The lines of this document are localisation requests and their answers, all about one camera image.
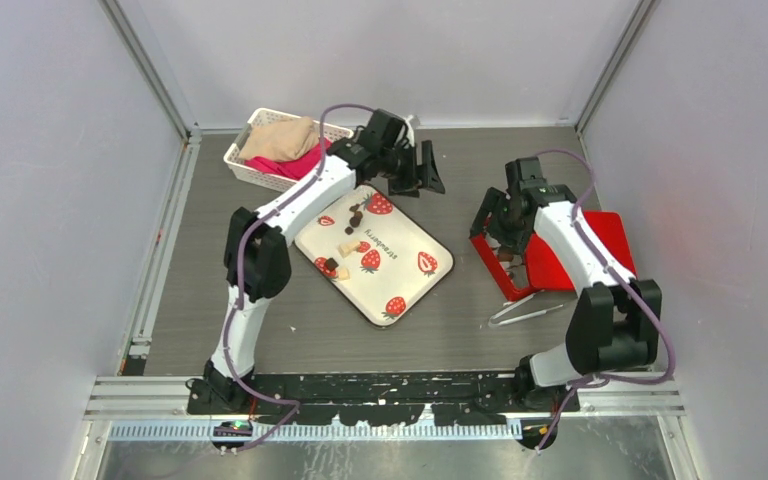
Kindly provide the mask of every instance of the tray with strawberry print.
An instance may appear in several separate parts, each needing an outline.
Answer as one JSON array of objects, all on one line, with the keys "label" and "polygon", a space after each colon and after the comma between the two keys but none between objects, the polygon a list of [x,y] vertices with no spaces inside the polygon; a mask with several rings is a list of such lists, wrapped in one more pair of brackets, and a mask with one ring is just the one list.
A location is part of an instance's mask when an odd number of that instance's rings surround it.
[{"label": "tray with strawberry print", "polygon": [[368,185],[331,204],[295,243],[377,327],[396,323],[454,265],[443,245]]}]

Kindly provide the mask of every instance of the strawberry illustration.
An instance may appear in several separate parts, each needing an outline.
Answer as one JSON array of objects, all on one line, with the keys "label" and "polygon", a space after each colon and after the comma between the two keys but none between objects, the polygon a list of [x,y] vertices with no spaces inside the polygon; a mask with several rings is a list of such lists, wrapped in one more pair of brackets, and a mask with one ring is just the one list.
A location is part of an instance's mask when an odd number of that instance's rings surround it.
[{"label": "strawberry illustration", "polygon": [[373,215],[387,215],[393,211],[393,204],[378,192],[370,194],[363,201],[363,208]]},{"label": "strawberry illustration", "polygon": [[384,307],[384,312],[382,315],[387,320],[393,320],[399,315],[405,313],[405,309],[408,308],[407,304],[405,304],[405,299],[402,297],[393,297],[390,299],[389,302],[387,302],[387,306]]},{"label": "strawberry illustration", "polygon": [[375,273],[381,266],[381,255],[378,250],[370,250],[360,259],[360,269],[367,273]]},{"label": "strawberry illustration", "polygon": [[325,257],[319,257],[316,260],[313,261],[313,264],[316,265],[316,269],[322,272],[323,275],[325,275],[328,278],[337,278],[337,270],[328,270],[325,268],[325,261],[327,259]]},{"label": "strawberry illustration", "polygon": [[419,252],[416,256],[416,266],[420,272],[430,277],[437,272],[437,259],[425,252]]}]

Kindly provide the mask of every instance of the folded cloth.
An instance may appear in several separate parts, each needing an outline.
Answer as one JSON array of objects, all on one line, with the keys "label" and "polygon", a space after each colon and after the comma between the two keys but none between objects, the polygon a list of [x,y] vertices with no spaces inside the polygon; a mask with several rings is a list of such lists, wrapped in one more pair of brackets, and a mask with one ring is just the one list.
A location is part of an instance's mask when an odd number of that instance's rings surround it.
[{"label": "folded cloth", "polygon": [[[331,142],[325,139],[325,149],[331,146]],[[302,158],[292,162],[273,162],[272,160],[264,157],[254,157],[247,161],[245,165],[253,168],[258,172],[271,173],[273,175],[281,175],[292,180],[301,180],[308,172],[316,167],[319,159],[322,157],[322,150],[319,148],[319,143],[310,149]]]},{"label": "folded cloth", "polygon": [[243,161],[264,157],[273,162],[298,160],[319,142],[313,119],[301,117],[284,122],[252,127],[239,158]]}]

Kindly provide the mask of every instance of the robotic arm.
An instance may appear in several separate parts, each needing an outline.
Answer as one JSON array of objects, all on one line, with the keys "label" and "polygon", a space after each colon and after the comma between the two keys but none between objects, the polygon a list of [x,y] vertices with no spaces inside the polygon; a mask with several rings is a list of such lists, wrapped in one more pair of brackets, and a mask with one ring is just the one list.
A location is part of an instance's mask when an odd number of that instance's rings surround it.
[{"label": "robotic arm", "polygon": [[[406,135],[407,130],[402,118],[375,110],[369,123],[358,127],[352,138],[331,145],[323,159],[324,168],[312,185],[307,184],[317,175],[316,171],[256,211],[239,208],[234,212],[224,256],[228,269],[226,328],[205,365],[203,381],[194,384],[194,393],[198,389],[199,396],[216,396],[218,402],[207,403],[221,403],[230,411],[243,406],[247,394],[233,379],[226,362],[226,348],[239,375],[250,377],[254,369],[255,343],[266,310],[290,280],[288,246],[328,205],[376,176],[388,179],[390,195],[418,197],[419,189],[445,193],[431,142],[422,142],[420,162],[416,146]],[[245,258],[240,259],[239,247],[244,234],[258,218],[267,219],[250,234],[245,245]],[[240,275],[244,292],[239,291]],[[245,301],[239,308],[241,294]]]},{"label": "robotic arm", "polygon": [[[528,396],[589,374],[654,362],[658,349],[655,326],[602,265],[611,266],[659,316],[658,285],[636,279],[614,259],[584,216],[574,216],[576,198],[570,189],[549,185],[536,157],[510,162],[505,172],[507,194],[487,190],[470,236],[486,232],[503,246],[525,252],[531,235],[539,235],[558,257],[579,297],[565,341],[523,358],[515,371],[515,388]],[[615,309],[625,314],[623,320],[614,321]]]}]

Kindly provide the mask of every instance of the white wall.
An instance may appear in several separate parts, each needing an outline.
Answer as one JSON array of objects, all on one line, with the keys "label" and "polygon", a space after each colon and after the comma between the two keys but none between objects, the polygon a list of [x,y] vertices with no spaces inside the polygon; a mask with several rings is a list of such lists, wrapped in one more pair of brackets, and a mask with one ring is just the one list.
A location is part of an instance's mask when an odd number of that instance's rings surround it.
[{"label": "white wall", "polygon": [[574,124],[637,0],[121,3],[181,109],[229,128],[342,102],[434,126]]},{"label": "white wall", "polygon": [[768,2],[661,2],[585,140],[710,478],[768,478]]},{"label": "white wall", "polygon": [[0,2],[0,479],[73,467],[180,146],[97,1]]}]

